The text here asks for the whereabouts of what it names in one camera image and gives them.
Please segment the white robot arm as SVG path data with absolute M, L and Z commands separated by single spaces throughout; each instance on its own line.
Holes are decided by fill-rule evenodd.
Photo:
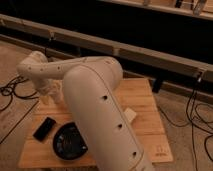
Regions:
M 123 79 L 120 63 L 109 56 L 49 62 L 33 51 L 17 71 L 47 94 L 60 80 L 71 112 L 99 171 L 155 171 L 113 91 Z

